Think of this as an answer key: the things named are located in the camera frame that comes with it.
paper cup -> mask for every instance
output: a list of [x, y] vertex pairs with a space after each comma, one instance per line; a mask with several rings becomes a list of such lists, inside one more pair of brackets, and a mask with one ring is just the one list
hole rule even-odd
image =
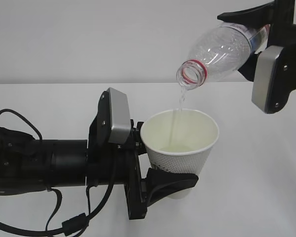
[[[141, 138], [152, 168], [199, 175], [219, 137], [216, 122], [207, 114], [183, 109], [164, 111], [144, 122]], [[169, 197], [185, 197], [183, 190]]]

bottle label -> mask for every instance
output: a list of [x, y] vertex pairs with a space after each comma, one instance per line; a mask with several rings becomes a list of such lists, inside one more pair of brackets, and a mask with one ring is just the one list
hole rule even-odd
[[256, 30], [254, 28], [248, 28], [244, 25], [224, 22], [220, 25], [220, 27], [229, 27], [242, 33], [249, 42], [251, 53], [256, 52], [257, 49], [260, 48], [260, 46], [267, 40], [268, 33], [270, 31], [270, 25], [266, 25], [260, 30]]

white wall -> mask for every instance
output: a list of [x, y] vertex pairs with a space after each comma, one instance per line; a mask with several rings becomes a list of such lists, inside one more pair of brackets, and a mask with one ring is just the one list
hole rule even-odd
[[267, 2], [0, 0], [0, 83], [174, 81], [217, 15]]

clear plastic bottle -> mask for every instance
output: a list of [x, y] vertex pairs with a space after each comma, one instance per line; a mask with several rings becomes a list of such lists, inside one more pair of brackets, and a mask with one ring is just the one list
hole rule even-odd
[[186, 90], [206, 81], [218, 81], [238, 70], [266, 40], [269, 25], [260, 30], [222, 23], [204, 34], [177, 71], [177, 81]]

cable connector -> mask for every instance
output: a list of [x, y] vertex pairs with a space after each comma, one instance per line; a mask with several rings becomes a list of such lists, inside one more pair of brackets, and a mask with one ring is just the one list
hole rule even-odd
[[72, 235], [89, 226], [89, 218], [82, 213], [74, 218], [62, 223], [65, 236]]

